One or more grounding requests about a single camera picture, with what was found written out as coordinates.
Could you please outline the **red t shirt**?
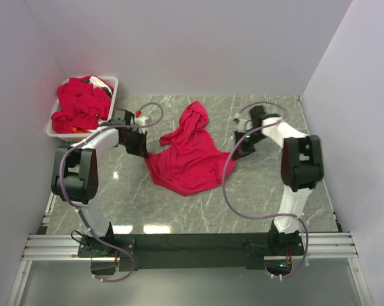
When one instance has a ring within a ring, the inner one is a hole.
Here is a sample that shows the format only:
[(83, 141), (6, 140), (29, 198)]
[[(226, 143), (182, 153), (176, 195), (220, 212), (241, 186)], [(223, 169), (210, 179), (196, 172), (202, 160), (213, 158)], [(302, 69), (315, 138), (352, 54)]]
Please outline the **red t shirt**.
[(205, 129), (208, 122), (208, 113), (199, 101), (186, 107), (178, 128), (159, 140), (168, 148), (149, 153), (145, 159), (154, 184), (190, 196), (220, 186), (224, 168), (226, 175), (231, 174), (236, 162), (226, 164), (229, 153), (217, 149)]

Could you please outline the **aluminium rail frame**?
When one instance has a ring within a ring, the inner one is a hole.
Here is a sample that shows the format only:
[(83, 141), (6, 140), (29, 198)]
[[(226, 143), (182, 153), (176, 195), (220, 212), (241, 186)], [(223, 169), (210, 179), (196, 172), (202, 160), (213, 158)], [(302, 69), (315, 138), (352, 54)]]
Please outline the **aluminium rail frame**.
[(349, 233), (302, 235), (272, 256), (264, 234), (172, 234), (165, 224), (119, 226), (137, 262), (95, 258), (68, 231), (67, 206), (46, 209), (28, 238), (9, 305), (372, 305)]

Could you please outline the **white printed garment in basket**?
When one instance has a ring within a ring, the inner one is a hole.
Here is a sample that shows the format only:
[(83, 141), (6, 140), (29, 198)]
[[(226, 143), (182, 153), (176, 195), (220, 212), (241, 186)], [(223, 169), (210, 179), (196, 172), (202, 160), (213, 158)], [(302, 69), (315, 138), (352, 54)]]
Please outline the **white printed garment in basket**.
[(94, 88), (101, 88), (109, 98), (112, 98), (113, 88), (101, 78), (97, 76), (90, 76), (89, 78), (82, 79), (81, 82), (85, 84), (92, 84)]

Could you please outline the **red clothes pile in basket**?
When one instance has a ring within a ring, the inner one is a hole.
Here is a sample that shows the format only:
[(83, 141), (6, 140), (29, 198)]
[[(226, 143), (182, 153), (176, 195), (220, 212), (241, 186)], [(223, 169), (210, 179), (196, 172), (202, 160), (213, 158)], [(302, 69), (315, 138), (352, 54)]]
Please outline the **red clothes pile in basket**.
[(51, 116), (56, 133), (84, 133), (98, 128), (100, 121), (108, 120), (112, 98), (101, 88), (72, 77), (57, 89), (60, 110)]

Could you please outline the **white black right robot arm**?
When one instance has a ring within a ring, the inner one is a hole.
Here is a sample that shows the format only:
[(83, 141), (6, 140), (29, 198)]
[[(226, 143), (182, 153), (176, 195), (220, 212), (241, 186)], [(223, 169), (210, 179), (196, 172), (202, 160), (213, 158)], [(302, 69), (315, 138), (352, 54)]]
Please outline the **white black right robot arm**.
[(266, 138), (281, 148), (280, 174), (283, 196), (278, 215), (272, 218), (267, 246), (274, 254), (282, 254), (299, 243), (298, 218), (314, 188), (324, 176), (320, 138), (296, 130), (277, 113), (267, 113), (262, 105), (249, 111), (250, 118), (234, 116), (235, 142), (239, 145), (232, 154), (237, 161), (255, 152), (254, 145)]

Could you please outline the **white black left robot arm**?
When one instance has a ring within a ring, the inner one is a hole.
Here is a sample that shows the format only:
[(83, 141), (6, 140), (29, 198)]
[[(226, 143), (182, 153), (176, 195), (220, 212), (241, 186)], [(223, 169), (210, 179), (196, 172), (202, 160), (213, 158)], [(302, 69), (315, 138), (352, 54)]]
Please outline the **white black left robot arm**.
[(128, 154), (148, 157), (147, 127), (151, 118), (141, 111), (119, 110), (118, 115), (101, 124), (90, 136), (55, 152), (51, 190), (72, 206), (84, 225), (81, 244), (100, 256), (115, 248), (112, 225), (96, 199), (99, 189), (98, 161), (113, 147), (122, 145)]

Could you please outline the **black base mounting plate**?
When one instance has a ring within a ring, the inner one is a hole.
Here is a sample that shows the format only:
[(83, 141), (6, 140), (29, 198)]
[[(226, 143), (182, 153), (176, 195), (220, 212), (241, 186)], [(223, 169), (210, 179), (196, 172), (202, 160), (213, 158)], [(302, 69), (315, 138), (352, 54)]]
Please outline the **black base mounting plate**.
[(121, 234), (108, 248), (86, 249), (78, 240), (78, 257), (93, 259), (91, 270), (97, 275), (152, 269), (245, 268), (263, 270), (267, 257), (302, 256), (306, 242), (299, 236), (297, 246), (273, 253), (268, 233), (208, 234)]

